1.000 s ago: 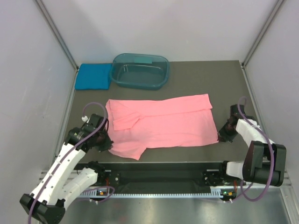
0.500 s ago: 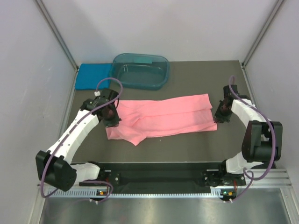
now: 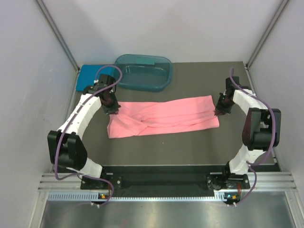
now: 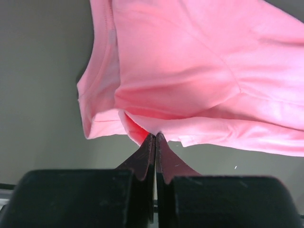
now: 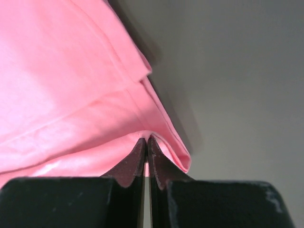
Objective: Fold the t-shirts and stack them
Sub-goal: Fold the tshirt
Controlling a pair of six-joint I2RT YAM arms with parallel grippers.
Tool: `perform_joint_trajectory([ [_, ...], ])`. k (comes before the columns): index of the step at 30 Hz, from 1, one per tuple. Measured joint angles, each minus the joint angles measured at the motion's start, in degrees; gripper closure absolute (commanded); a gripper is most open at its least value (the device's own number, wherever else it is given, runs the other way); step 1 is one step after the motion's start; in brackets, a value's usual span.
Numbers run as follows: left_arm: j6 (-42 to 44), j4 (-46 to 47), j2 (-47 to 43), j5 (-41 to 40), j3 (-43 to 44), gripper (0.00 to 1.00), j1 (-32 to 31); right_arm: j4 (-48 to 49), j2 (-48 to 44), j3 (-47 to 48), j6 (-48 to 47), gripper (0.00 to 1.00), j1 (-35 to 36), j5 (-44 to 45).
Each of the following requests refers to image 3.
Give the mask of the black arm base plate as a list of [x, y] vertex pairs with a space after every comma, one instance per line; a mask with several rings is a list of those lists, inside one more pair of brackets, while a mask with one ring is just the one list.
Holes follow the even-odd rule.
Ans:
[[207, 175], [221, 172], [223, 165], [104, 166], [101, 178], [121, 189], [130, 186], [178, 186], [207, 184]]

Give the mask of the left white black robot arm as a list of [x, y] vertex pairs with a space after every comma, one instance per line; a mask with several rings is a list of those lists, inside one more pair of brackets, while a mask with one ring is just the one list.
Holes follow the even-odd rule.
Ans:
[[47, 135], [50, 161], [54, 165], [55, 178], [64, 180], [73, 175], [91, 179], [97, 188], [109, 183], [102, 165], [88, 158], [82, 142], [83, 134], [95, 113], [105, 109], [107, 115], [117, 114], [119, 104], [113, 86], [89, 86], [81, 95], [78, 105], [65, 123]]

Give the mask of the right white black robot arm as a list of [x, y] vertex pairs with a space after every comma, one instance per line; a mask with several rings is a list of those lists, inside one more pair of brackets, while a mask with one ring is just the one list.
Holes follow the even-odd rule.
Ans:
[[281, 111], [269, 109], [251, 90], [227, 89], [220, 94], [216, 114], [229, 114], [238, 105], [246, 114], [242, 131], [242, 146], [236, 156], [223, 168], [221, 174], [209, 174], [210, 189], [249, 189], [247, 172], [257, 166], [257, 158], [269, 156], [280, 142]]

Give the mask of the pink t shirt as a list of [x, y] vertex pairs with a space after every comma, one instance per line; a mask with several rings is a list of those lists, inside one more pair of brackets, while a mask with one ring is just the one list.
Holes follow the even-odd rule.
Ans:
[[119, 113], [110, 116], [110, 139], [185, 133], [219, 127], [212, 96], [167, 102], [120, 102]]

